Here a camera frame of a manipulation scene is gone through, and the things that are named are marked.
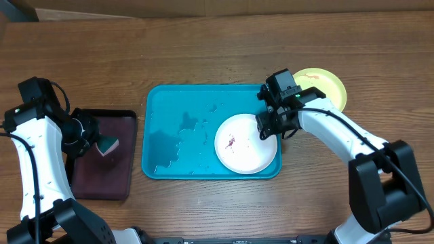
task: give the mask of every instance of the turquoise tray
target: turquoise tray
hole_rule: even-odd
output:
[[[258,114],[260,85],[159,85],[148,94],[142,170],[160,180],[246,180],[275,177],[282,166],[280,139],[273,162],[250,175],[227,169],[214,150],[219,126],[241,113]]]

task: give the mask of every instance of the food residue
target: food residue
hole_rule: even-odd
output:
[[[234,142],[235,142],[235,138],[232,136],[232,139],[229,140],[229,144],[225,148],[228,148],[228,147],[232,148],[232,145],[233,145]]]
[[[307,78],[314,78],[314,79],[319,79],[319,76],[318,75],[307,75],[307,74],[304,74]]]

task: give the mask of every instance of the green sponge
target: green sponge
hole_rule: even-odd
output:
[[[119,140],[113,136],[100,135],[96,141],[96,148],[102,156],[105,156],[115,150],[119,145]]]

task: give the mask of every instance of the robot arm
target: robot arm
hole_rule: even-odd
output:
[[[332,243],[368,243],[385,228],[425,209],[413,189],[395,174],[390,180],[381,182],[378,174],[391,173],[391,169],[349,127],[390,158],[425,197],[412,149],[405,142],[388,143],[362,129],[317,88],[301,90],[287,69],[275,73],[266,83],[258,93],[258,99],[265,100],[267,106],[266,112],[256,116],[261,139],[303,129],[319,138],[349,169],[353,215],[332,231],[329,235]]]
[[[134,229],[111,230],[107,223],[75,201],[65,172],[62,151],[80,157],[103,137],[98,122],[76,108],[71,115],[61,109],[50,81],[33,77],[18,85],[24,104],[5,113],[3,128],[22,138],[35,157],[40,194],[40,217],[36,219],[35,186],[29,153],[12,139],[20,159],[23,188],[21,223],[7,231],[8,243],[34,243],[39,222],[39,238],[51,237],[59,226],[67,235],[55,243],[131,243],[141,244],[146,234]]]

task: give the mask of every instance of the wood grain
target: wood grain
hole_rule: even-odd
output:
[[[290,237],[327,233],[350,213],[347,171],[304,132],[283,142],[272,180],[156,181],[140,168],[146,96],[162,83],[263,83],[288,67],[342,79],[344,112],[373,134],[412,145],[434,202],[434,12],[8,24],[0,50],[0,111],[21,103],[17,84],[56,81],[72,106],[132,109],[139,119],[131,192],[124,202],[80,201],[111,228],[153,237]],[[0,242],[19,223],[18,157],[0,140]],[[402,224],[422,228],[420,213]],[[434,235],[393,235],[432,243]]]

